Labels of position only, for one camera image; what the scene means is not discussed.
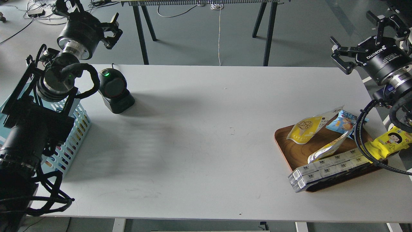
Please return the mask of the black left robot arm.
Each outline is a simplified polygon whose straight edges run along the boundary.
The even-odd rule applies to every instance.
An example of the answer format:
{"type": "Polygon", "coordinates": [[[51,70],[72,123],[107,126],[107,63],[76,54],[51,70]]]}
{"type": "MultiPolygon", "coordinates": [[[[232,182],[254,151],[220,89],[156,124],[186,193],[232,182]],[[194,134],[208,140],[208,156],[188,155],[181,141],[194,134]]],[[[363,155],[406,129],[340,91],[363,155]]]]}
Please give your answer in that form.
{"type": "Polygon", "coordinates": [[[57,11],[68,19],[57,39],[60,51],[43,44],[2,107],[4,126],[11,131],[1,147],[1,231],[17,232],[26,215],[62,212],[74,199],[60,187],[63,173],[44,173],[43,156],[53,155],[74,126],[74,102],[96,93],[97,70],[91,59],[99,42],[112,49],[122,30],[115,13],[102,23],[79,8],[57,11]]]}

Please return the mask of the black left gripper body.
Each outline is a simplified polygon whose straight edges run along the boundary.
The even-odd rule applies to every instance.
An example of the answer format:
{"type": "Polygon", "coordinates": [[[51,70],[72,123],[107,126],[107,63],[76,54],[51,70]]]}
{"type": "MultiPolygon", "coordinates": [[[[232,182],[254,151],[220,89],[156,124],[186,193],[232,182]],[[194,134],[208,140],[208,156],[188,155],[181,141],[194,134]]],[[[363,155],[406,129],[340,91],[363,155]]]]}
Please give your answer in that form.
{"type": "Polygon", "coordinates": [[[60,33],[57,44],[63,50],[67,43],[77,42],[84,48],[79,59],[91,59],[99,41],[104,37],[100,21],[89,12],[72,12],[60,33]]]}

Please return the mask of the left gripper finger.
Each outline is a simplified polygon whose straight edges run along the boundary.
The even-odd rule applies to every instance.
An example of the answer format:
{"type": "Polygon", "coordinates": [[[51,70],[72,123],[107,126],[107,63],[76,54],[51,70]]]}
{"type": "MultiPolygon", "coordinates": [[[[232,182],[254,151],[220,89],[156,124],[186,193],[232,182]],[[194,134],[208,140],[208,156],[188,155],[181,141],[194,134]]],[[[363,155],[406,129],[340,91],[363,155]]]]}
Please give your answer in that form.
{"type": "Polygon", "coordinates": [[[112,32],[113,36],[103,37],[101,41],[103,42],[106,49],[112,49],[115,44],[119,41],[120,37],[123,34],[123,31],[119,28],[108,29],[105,32],[112,32]]]}
{"type": "Polygon", "coordinates": [[[116,12],[116,13],[113,15],[113,17],[112,17],[112,19],[111,19],[110,22],[98,23],[98,24],[97,24],[97,30],[98,30],[98,31],[103,31],[103,32],[107,32],[107,31],[110,31],[110,32],[119,32],[119,31],[120,31],[120,29],[119,29],[119,23],[118,23],[118,21],[117,21],[118,17],[119,17],[119,13],[116,12]]]}

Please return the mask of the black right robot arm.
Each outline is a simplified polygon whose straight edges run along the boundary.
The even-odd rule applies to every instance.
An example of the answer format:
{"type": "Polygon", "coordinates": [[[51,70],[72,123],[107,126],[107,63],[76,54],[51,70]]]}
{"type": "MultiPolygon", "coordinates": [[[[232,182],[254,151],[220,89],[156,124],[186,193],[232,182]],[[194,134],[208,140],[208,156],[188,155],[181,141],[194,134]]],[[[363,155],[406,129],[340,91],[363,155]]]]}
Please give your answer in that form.
{"type": "Polygon", "coordinates": [[[345,73],[350,74],[357,66],[379,86],[391,85],[395,91],[386,101],[391,105],[389,118],[398,128],[411,132],[411,57],[399,47],[400,41],[409,37],[410,29],[397,15],[378,18],[371,11],[366,17],[377,26],[377,34],[357,46],[344,47],[331,37],[336,45],[331,58],[345,73]]]}

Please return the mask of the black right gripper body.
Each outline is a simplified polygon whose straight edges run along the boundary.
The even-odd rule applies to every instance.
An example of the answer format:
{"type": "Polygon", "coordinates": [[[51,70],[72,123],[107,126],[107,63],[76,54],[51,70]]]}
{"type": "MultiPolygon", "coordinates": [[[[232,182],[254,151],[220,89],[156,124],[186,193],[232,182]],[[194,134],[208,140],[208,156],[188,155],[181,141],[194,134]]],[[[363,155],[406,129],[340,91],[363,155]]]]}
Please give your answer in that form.
{"type": "Polygon", "coordinates": [[[385,85],[388,75],[411,64],[411,58],[397,45],[394,38],[383,37],[380,44],[369,37],[359,44],[366,53],[356,54],[356,63],[378,84],[385,85]]]}

